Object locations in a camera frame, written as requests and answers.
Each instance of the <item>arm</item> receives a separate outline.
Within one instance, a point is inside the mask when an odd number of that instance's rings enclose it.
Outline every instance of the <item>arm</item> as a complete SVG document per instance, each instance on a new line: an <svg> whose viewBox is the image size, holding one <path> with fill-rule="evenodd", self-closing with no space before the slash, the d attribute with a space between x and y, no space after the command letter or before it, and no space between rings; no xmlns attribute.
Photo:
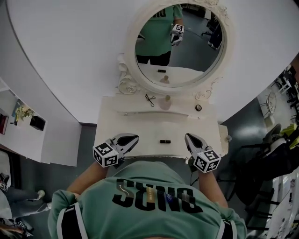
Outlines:
<svg viewBox="0 0 299 239"><path fill-rule="evenodd" d="M7 226L7 225L2 224L2 223L0 223L0 229L5 230L5 231L9 231L9 232L18 232L20 234L22 234L24 232L23 229L21 229L19 227Z"/></svg>
<svg viewBox="0 0 299 239"><path fill-rule="evenodd" d="M218 202L221 207L228 208L228 203L212 172L199 171L199 190L212 202Z"/></svg>
<svg viewBox="0 0 299 239"><path fill-rule="evenodd" d="M177 17L175 17L174 21L173 21L173 25L175 26L176 24L183 26L184 25L183 18L177 18Z"/></svg>
<svg viewBox="0 0 299 239"><path fill-rule="evenodd" d="M104 179L108 168L102 168L97 162L94 162L83 174L81 174L67 189L69 192L81 195L91 185Z"/></svg>

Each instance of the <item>white shelf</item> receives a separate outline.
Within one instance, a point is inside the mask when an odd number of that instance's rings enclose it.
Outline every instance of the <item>white shelf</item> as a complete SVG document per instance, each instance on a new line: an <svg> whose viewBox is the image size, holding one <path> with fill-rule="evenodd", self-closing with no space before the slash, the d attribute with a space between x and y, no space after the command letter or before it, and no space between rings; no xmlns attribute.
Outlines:
<svg viewBox="0 0 299 239"><path fill-rule="evenodd" d="M5 134L0 134L0 144L32 160L41 161L44 131L30 126L31 118L26 117L14 125L12 116L18 98L11 91L0 92L0 108L9 116Z"/></svg>
<svg viewBox="0 0 299 239"><path fill-rule="evenodd" d="M0 92L8 91L9 87L5 84L5 82L0 77Z"/></svg>

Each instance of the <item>person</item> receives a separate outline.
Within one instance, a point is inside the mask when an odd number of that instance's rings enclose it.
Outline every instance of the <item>person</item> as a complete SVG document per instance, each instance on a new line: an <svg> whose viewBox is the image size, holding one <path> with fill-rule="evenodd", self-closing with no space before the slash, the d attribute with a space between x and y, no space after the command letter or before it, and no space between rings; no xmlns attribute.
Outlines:
<svg viewBox="0 0 299 239"><path fill-rule="evenodd" d="M0 218L0 231L10 238L22 238L27 232L26 228L22 228L15 220L5 218Z"/></svg>
<svg viewBox="0 0 299 239"><path fill-rule="evenodd" d="M218 23L215 31L211 35L211 39L208 41L208 45L212 47L214 50L217 50L222 43L222 30L221 26Z"/></svg>
<svg viewBox="0 0 299 239"><path fill-rule="evenodd" d="M67 191L53 194L52 238L58 238L58 217L62 226L60 212L74 204L79 204L88 238L215 239L226 225L234 225L237 233L227 238L246 236L244 220L228 208L212 172L199 172L199 191L162 162L136 161L106 178L107 171L94 162Z"/></svg>
<svg viewBox="0 0 299 239"><path fill-rule="evenodd" d="M16 219L51 209L51 203L45 203L43 190L29 192L13 187L0 190L0 218Z"/></svg>
<svg viewBox="0 0 299 239"><path fill-rule="evenodd" d="M136 44L139 63L167 66L171 56L171 25L183 26L183 11L180 5L167 7L151 17L143 26L140 35L144 40Z"/></svg>

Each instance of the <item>chair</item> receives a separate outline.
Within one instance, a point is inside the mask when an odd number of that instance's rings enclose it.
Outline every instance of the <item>chair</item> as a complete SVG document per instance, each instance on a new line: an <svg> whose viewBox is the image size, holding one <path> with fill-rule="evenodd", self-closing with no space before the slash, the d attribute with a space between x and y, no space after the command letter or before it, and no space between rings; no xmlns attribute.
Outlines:
<svg viewBox="0 0 299 239"><path fill-rule="evenodd" d="M206 27L209 28L209 31L201 33L201 36L203 35L212 35L213 32L216 30L219 22L215 19L215 15L212 13L211 14L211 20L209 20L206 24Z"/></svg>
<svg viewBox="0 0 299 239"><path fill-rule="evenodd" d="M217 25L215 31L212 33L209 42L207 43L214 50L218 50L222 44L222 30L220 24Z"/></svg>
<svg viewBox="0 0 299 239"><path fill-rule="evenodd" d="M274 194L274 189L271 190L270 197L268 197L267 199L259 198L252 210L248 208L245 209L245 211L248 213L248 217L245 220L245 225L247 230L267 231L269 229L268 227L255 227L255 226L248 226L248 225L253 217L264 218L264 219L272 218L271 213L258 211L258 208L261 203L279 205L280 204L279 202L271 201L273 194Z"/></svg>
<svg viewBox="0 0 299 239"><path fill-rule="evenodd" d="M234 194L238 196L240 201L245 205L250 205L253 203L257 195L264 196L269 198L272 192L260 191L260 188L263 184L263 180L255 178L252 173L251 165L245 164L244 167L240 168L237 166L236 162L234 163L236 179L235 180L222 180L217 178L217 182L228 182L235 183L235 186L226 200L229 202Z"/></svg>
<svg viewBox="0 0 299 239"><path fill-rule="evenodd" d="M260 191L263 181L269 181L273 178L289 174L299 166L299 148L290 150L289 142L279 136L281 125L277 124L263 138L262 144L246 145L242 148L260 148L253 159L242 167L233 161L236 179L222 180L218 182L235 183L234 189L227 198L229 201L234 194L245 204L250 205L258 194L269 198L271 192Z"/></svg>
<svg viewBox="0 0 299 239"><path fill-rule="evenodd" d="M270 151L271 143L280 137L280 131L281 124L277 124L266 134L261 144L242 145L241 148L260 148L260 151L257 153L257 155L265 155Z"/></svg>
<svg viewBox="0 0 299 239"><path fill-rule="evenodd" d="M296 121L299 120L299 115L296 115ZM281 134L284 134L288 137L288 143L290 149L293 149L299 144L299 128L297 124L290 124L287 128L281 131Z"/></svg>
<svg viewBox="0 0 299 239"><path fill-rule="evenodd" d="M292 76L294 76L295 77L295 75L296 75L296 70L295 70L295 68L293 67L293 66L291 66L290 68L289 68L289 72L291 73L291 75Z"/></svg>
<svg viewBox="0 0 299 239"><path fill-rule="evenodd" d="M266 106L267 107L267 113L264 115L264 117L269 113L269 115L272 115L275 112L276 109L276 95L274 92L270 92L268 95L266 102L263 104L260 104L260 107Z"/></svg>
<svg viewBox="0 0 299 239"><path fill-rule="evenodd" d="M295 120L296 124L299 124L299 114L292 115L291 120Z"/></svg>
<svg viewBox="0 0 299 239"><path fill-rule="evenodd" d="M283 72L283 77L281 78L282 80L284 80L285 84L282 85L282 87L278 90L278 92L280 92L281 94L284 94L288 91L288 89L290 89L292 87L292 84L290 83L290 81L292 81L292 74L285 70Z"/></svg>

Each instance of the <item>black chair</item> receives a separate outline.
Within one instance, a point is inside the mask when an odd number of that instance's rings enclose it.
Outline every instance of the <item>black chair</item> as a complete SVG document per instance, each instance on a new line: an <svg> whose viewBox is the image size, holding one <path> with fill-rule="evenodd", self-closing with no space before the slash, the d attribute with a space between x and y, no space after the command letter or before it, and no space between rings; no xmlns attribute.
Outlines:
<svg viewBox="0 0 299 239"><path fill-rule="evenodd" d="M268 227L255 227L255 226L248 226L248 225L249 225L249 223L250 223L250 221L253 217L263 218L263 219L272 218L271 213L258 211L258 208L262 203L279 205L280 204L279 202L271 201L271 198L273 197L273 194L274 194L274 189L271 190L271 195L270 195L269 198L267 198L267 199L259 198L253 209L249 209L249 208L245 209L245 211L248 213L248 216L247 216L246 221L245 221L247 230L267 231L269 229Z"/></svg>
<svg viewBox="0 0 299 239"><path fill-rule="evenodd" d="M211 45L211 47L215 50L217 50L222 43L222 29L220 24L216 27L215 31L211 35L211 39L208 42L208 45Z"/></svg>
<svg viewBox="0 0 299 239"><path fill-rule="evenodd" d="M9 157L9 166L10 166L10 179L11 179L11 187L15 187L21 189L21 163L20 163L20 156L4 149L0 149L7 153ZM3 179L8 180L5 174L1 174Z"/></svg>
<svg viewBox="0 0 299 239"><path fill-rule="evenodd" d="M219 25L218 20L216 20L215 15L212 13L211 14L211 20L208 21L206 24L206 27L209 28L209 31L201 33L201 36L203 35L212 35L213 32L216 30L217 26Z"/></svg>
<svg viewBox="0 0 299 239"><path fill-rule="evenodd" d="M236 162L233 162L233 164L236 172L236 179L223 180L217 178L217 182L235 183L232 192L226 198L228 202L232 199L234 194L236 194L240 201L247 206L253 203L258 194L266 198L271 196L272 192L260 191L263 180L254 177L254 174L252 173L253 168L251 166L253 164L245 164L242 168L240 168Z"/></svg>
<svg viewBox="0 0 299 239"><path fill-rule="evenodd" d="M280 137L281 124L275 125L263 138L263 142L261 144L253 144L253 145L242 145L241 148L260 148L260 151L256 154L256 156L263 156L270 151L270 145L277 138Z"/></svg>
<svg viewBox="0 0 299 239"><path fill-rule="evenodd" d="M296 84L296 79L294 76L291 76L289 79L289 82L291 84L291 88L287 90L287 94L289 96L289 100L287 101L287 103L290 103L290 108L292 109L293 107L296 110L296 113L299 113L299 100L298 100L298 96L297 96L297 91L295 88L295 84Z"/></svg>
<svg viewBox="0 0 299 239"><path fill-rule="evenodd" d="M292 116L291 120L295 120L296 124L299 125L299 113Z"/></svg>
<svg viewBox="0 0 299 239"><path fill-rule="evenodd" d="M229 201L234 194L245 205L253 203L258 194L270 197L271 192L260 191L264 181L272 180L276 177L289 174L299 166L299 148L290 150L289 145L291 142L280 144L272 152L269 144L273 142L280 132L281 125L276 125L263 139L262 144L244 146L244 148L259 147L262 152L258 153L256 157L251 159L243 166L238 166L235 161L234 170L236 174L235 180L222 180L217 179L218 182L232 182L235 183L234 189L230 196L227 198Z"/></svg>
<svg viewBox="0 0 299 239"><path fill-rule="evenodd" d="M297 73L293 66L290 67L289 72L291 73L292 76L295 76Z"/></svg>

